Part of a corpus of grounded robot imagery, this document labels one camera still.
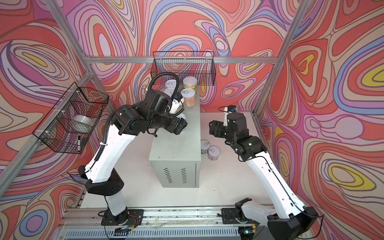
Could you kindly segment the white grey can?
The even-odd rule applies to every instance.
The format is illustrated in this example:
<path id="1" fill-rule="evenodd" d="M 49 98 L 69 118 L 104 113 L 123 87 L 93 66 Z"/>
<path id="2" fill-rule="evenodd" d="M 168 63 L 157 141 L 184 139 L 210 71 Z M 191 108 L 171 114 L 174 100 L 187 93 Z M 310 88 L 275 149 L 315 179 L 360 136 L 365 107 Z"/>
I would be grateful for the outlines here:
<path id="1" fill-rule="evenodd" d="M 220 153 L 221 153 L 221 151 L 220 151 L 220 149 L 217 146 L 211 146 L 208 149 L 208 158 L 209 158 L 209 160 L 217 161 L 219 159 Z"/>

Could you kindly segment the orange red labelled can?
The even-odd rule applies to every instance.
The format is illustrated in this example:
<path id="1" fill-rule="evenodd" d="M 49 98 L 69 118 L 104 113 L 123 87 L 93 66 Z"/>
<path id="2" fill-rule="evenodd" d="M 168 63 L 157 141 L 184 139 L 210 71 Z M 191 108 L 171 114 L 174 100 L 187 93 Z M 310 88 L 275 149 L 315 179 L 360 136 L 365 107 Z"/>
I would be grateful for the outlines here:
<path id="1" fill-rule="evenodd" d="M 183 89 L 181 91 L 182 97 L 184 99 L 184 105 L 186 107 L 192 107 L 196 102 L 196 92 L 193 89 Z"/>

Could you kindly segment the pink labelled can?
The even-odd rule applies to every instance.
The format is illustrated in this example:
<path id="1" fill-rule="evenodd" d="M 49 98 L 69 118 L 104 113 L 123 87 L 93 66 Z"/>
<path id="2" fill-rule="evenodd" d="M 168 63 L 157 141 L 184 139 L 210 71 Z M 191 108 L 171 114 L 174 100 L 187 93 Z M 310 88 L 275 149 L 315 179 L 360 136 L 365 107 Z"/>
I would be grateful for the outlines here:
<path id="1" fill-rule="evenodd" d="M 177 89 L 178 88 L 178 81 L 174 80 L 174 79 L 167 80 L 165 83 L 165 86 L 167 89 Z"/>

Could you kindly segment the orange green lidded can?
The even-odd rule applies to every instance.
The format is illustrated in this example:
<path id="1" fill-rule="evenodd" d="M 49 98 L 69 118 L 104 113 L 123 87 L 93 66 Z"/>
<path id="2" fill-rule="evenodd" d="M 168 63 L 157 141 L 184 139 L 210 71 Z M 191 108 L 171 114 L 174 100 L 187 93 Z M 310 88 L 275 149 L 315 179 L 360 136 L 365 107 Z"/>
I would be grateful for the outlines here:
<path id="1" fill-rule="evenodd" d="M 185 89 L 197 90 L 198 80 L 193 76 L 188 76 L 183 79 L 183 85 Z"/>

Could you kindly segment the teal can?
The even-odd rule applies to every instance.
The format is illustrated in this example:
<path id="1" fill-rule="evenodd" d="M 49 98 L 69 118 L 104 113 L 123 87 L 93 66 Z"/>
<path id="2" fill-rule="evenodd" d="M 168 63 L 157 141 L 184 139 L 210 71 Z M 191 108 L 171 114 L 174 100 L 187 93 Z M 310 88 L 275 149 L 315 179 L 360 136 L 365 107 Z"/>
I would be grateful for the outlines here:
<path id="1" fill-rule="evenodd" d="M 183 126 L 182 126 L 182 131 L 180 132 L 180 134 L 183 134 L 185 131 L 186 131 L 186 127 L 188 125 L 187 123 L 187 118 L 186 118 L 186 115 L 181 113 L 177 116 L 180 120 L 183 119 Z"/>

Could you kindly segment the green labelled can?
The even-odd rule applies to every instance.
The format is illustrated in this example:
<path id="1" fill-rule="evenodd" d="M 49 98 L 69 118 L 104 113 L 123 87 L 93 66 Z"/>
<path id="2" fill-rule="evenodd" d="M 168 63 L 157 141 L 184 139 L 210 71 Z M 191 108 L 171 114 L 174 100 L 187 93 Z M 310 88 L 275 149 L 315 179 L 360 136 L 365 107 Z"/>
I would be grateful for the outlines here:
<path id="1" fill-rule="evenodd" d="M 174 88 L 167 88 L 164 90 L 164 93 L 171 97 L 174 90 L 175 90 Z"/>

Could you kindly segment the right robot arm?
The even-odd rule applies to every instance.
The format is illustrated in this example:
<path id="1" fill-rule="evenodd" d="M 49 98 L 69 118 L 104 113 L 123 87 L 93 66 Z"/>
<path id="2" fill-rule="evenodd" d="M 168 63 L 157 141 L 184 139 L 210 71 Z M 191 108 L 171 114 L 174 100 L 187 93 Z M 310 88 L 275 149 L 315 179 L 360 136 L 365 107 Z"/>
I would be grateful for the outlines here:
<path id="1" fill-rule="evenodd" d="M 294 240 L 322 218 L 315 208 L 307 207 L 291 190 L 260 138 L 250 135 L 244 114 L 228 113 L 224 122 L 211 121 L 209 133 L 225 139 L 239 161 L 254 171 L 274 205 L 267 208 L 245 198 L 235 204 L 239 221 L 254 221 L 267 227 L 276 240 Z"/>

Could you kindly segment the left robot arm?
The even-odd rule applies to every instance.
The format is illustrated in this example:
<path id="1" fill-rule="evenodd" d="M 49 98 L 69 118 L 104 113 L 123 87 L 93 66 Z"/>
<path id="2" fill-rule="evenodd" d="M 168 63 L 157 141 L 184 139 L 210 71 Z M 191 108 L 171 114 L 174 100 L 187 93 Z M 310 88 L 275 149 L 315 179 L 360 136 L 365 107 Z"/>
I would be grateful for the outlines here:
<path id="1" fill-rule="evenodd" d="M 165 129 L 179 135 L 188 125 L 185 119 L 178 118 L 180 110 L 172 110 L 178 91 L 174 90 L 169 96 L 153 89 L 156 81 L 165 76 L 174 78 L 177 86 L 180 84 L 179 77 L 172 72 L 163 72 L 153 77 L 143 101 L 123 105 L 109 115 L 96 155 L 87 165 L 78 169 L 81 178 L 86 180 L 87 192 L 103 196 L 106 200 L 107 210 L 102 221 L 104 226 L 127 225 L 130 220 L 134 221 L 134 226 L 140 224 L 139 219 L 129 213 L 122 193 L 124 182 L 115 170 L 115 164 L 126 147 L 136 136 L 148 133 L 150 129 Z"/>

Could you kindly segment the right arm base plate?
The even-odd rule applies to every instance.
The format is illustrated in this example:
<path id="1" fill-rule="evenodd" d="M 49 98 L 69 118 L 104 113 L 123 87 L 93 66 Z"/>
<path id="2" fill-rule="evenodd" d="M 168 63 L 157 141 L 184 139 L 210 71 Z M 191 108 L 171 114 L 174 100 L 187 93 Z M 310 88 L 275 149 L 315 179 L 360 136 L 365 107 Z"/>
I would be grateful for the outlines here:
<path id="1" fill-rule="evenodd" d="M 236 208 L 222 208 L 219 215 L 225 225 L 247 224 L 250 221 Z"/>

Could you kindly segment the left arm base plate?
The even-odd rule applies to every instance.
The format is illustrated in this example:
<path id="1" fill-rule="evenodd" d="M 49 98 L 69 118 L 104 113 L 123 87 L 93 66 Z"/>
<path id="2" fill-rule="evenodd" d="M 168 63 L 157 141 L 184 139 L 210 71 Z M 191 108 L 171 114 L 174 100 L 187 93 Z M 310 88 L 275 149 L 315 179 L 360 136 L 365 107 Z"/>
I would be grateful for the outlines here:
<path id="1" fill-rule="evenodd" d="M 125 209 L 117 216 L 113 216 L 110 209 L 101 211 L 98 216 L 102 218 L 102 226 L 132 226 L 137 227 L 142 224 L 144 210 L 142 209 Z"/>

